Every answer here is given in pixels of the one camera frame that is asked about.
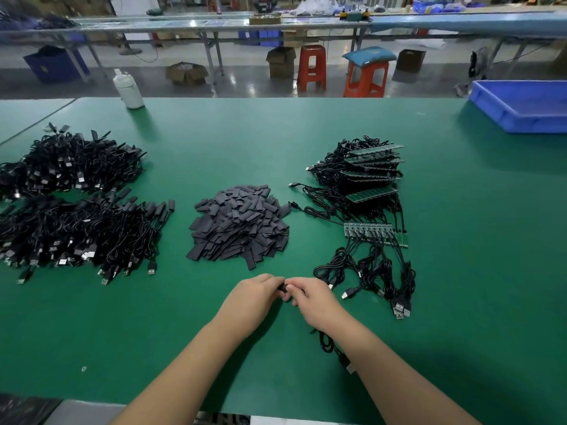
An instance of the hand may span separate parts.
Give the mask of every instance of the hand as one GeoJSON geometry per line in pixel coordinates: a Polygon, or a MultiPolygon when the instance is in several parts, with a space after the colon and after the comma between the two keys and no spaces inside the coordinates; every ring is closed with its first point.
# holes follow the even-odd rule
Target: hand
{"type": "Polygon", "coordinates": [[[293,297],[293,305],[299,306],[306,322],[325,334],[333,333],[337,325],[348,321],[351,315],[337,301],[333,291],[322,280],[293,277],[286,279],[288,294],[284,300],[293,297]]]}
{"type": "Polygon", "coordinates": [[[283,277],[261,274],[238,283],[222,303],[213,322],[238,343],[252,334],[268,314],[274,300],[283,298],[278,290],[283,277]]]}

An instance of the blue tray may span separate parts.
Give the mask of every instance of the blue tray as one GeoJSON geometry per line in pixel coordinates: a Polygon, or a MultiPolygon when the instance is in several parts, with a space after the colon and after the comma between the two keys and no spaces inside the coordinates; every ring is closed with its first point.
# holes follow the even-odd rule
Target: blue tray
{"type": "Polygon", "coordinates": [[[567,80],[478,80],[469,99],[508,133],[567,133],[567,80]]]}

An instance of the blue plastic bin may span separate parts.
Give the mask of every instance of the blue plastic bin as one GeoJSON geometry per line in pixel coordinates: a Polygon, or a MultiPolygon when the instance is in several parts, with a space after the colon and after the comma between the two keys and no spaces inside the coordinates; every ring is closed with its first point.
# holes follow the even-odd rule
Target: blue plastic bin
{"type": "MultiPolygon", "coordinates": [[[[89,69],[77,49],[73,50],[79,65],[85,74],[89,69]]],[[[24,56],[25,62],[41,83],[64,83],[80,77],[65,49],[55,46],[44,46],[36,53],[24,56]]]]}
{"type": "Polygon", "coordinates": [[[277,46],[283,46],[284,45],[284,42],[283,42],[284,34],[280,30],[260,31],[260,38],[266,38],[266,37],[281,37],[282,39],[281,40],[270,40],[268,42],[260,42],[260,46],[277,47],[277,46]]]}
{"type": "Polygon", "coordinates": [[[478,80],[469,99],[508,133],[567,133],[567,80],[478,80]]]}
{"type": "Polygon", "coordinates": [[[258,38],[258,36],[258,31],[238,31],[238,38],[245,40],[245,45],[259,46],[260,42],[258,40],[250,41],[251,38],[258,38]]]}

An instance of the forearm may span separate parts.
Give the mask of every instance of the forearm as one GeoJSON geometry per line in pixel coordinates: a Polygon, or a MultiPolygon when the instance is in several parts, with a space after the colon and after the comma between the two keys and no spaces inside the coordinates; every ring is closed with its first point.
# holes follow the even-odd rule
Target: forearm
{"type": "Polygon", "coordinates": [[[338,324],[330,336],[354,364],[388,425],[478,423],[354,318],[338,324]]]}
{"type": "Polygon", "coordinates": [[[210,386],[239,343],[211,321],[112,425],[193,423],[210,386]]]}

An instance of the red plastic stool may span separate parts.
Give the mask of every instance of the red plastic stool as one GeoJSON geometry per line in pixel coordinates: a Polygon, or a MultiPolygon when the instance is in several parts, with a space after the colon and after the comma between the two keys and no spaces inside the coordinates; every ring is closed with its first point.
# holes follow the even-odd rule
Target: red plastic stool
{"type": "Polygon", "coordinates": [[[355,97],[355,98],[384,98],[384,91],[386,90],[386,78],[388,77],[388,61],[376,61],[372,64],[368,64],[362,67],[360,73],[360,81],[351,82],[351,77],[353,75],[354,63],[350,63],[349,75],[346,78],[345,92],[343,97],[355,97]],[[382,79],[382,85],[376,85],[372,83],[372,78],[374,77],[374,72],[376,70],[384,69],[384,78],[382,79]]]}
{"type": "Polygon", "coordinates": [[[325,48],[321,45],[302,46],[299,55],[297,88],[307,91],[308,82],[321,82],[322,89],[327,89],[327,65],[325,48]],[[315,56],[315,67],[309,67],[309,58],[315,56]]]}

